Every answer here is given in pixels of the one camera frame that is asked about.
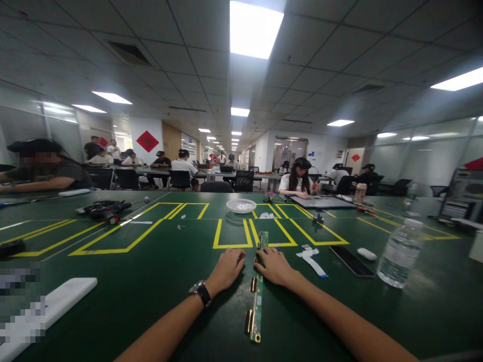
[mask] table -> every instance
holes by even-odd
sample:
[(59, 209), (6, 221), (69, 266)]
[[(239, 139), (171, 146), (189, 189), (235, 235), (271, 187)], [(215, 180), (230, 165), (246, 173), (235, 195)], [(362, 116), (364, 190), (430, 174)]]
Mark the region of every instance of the table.
[[(136, 202), (145, 196), (150, 197), (149, 204), (136, 204), (124, 215), (144, 212), (136, 221), (152, 221), (151, 225), (98, 225), (74, 212), (78, 206), (96, 200)], [(270, 283), (265, 284), (263, 295), (261, 343), (250, 343), (243, 333), (245, 312), (253, 304), (249, 289), (256, 233), (262, 230), (269, 232), (271, 244), (285, 253), (295, 269), (416, 357), (481, 347), (483, 264), (468, 258), (471, 233), (446, 228), (425, 217), (437, 212), (437, 199), (419, 198), (414, 204), (413, 211), (421, 213), (427, 223), (424, 233), (428, 240), (406, 288), (397, 290), (377, 277), (354, 276), (328, 245), (343, 244), (353, 253), (365, 247), (380, 256), (389, 233), (402, 222), (402, 198), (368, 197), (379, 218), (356, 210), (323, 212), (325, 226), (321, 227), (291, 202), (267, 205), (263, 197), (95, 191), (0, 210), (0, 227), (30, 220), (2, 230), (3, 240), (74, 220), (26, 240), (27, 254), (2, 261), (3, 268), (39, 262), (40, 289), (44, 293), (73, 277), (99, 280), (40, 343), (31, 345), (16, 362), (113, 360), (181, 302), (196, 281), (207, 278), (228, 246), (242, 246), (247, 252), (247, 265), (234, 285), (196, 321), (173, 361), (318, 360), (321, 356), (327, 361), (353, 361), (313, 312), (290, 292)], [(225, 204), (236, 198), (256, 201), (259, 205), (255, 213), (237, 216), (229, 212)], [(259, 219), (263, 212), (278, 214), (280, 219)], [(295, 256), (304, 244), (315, 244), (313, 247), (320, 250), (314, 259), (328, 278), (319, 278)], [(363, 262), (375, 271), (376, 264)]]

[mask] black phone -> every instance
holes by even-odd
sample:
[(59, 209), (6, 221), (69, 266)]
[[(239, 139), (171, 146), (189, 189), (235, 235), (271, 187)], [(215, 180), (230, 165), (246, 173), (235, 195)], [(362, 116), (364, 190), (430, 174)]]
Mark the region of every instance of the black phone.
[(342, 262), (358, 277), (373, 278), (376, 275), (343, 246), (329, 246)]

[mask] red diamond sign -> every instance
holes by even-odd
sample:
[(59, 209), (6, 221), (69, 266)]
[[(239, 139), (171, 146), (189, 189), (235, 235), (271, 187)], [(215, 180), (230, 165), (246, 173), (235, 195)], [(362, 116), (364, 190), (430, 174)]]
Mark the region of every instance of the red diamond sign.
[(159, 144), (159, 141), (155, 139), (148, 131), (140, 135), (136, 142), (139, 143), (139, 145), (147, 152), (151, 152), (152, 149)]

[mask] black cap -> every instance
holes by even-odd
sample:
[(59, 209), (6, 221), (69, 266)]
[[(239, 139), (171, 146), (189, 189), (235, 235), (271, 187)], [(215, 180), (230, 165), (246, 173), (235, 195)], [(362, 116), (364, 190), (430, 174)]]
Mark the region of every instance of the black cap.
[(373, 171), (373, 170), (376, 168), (376, 166), (374, 166), (374, 164), (373, 164), (373, 163), (368, 163), (368, 164), (367, 164), (367, 165), (365, 165), (365, 166), (364, 166), (362, 169), (366, 169), (366, 168), (368, 168), (368, 169), (370, 169), (371, 171)]

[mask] water bottle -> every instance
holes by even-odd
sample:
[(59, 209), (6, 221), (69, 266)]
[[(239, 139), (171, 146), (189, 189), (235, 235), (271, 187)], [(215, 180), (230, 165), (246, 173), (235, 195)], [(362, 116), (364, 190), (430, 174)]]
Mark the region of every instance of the water bottle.
[(412, 184), (408, 190), (408, 194), (404, 198), (404, 207), (407, 211), (411, 211), (413, 208), (414, 201), (416, 200), (416, 196), (418, 195), (418, 185)]
[(386, 244), (377, 266), (377, 275), (390, 286), (404, 288), (409, 273), (423, 248), (423, 223), (406, 219)]

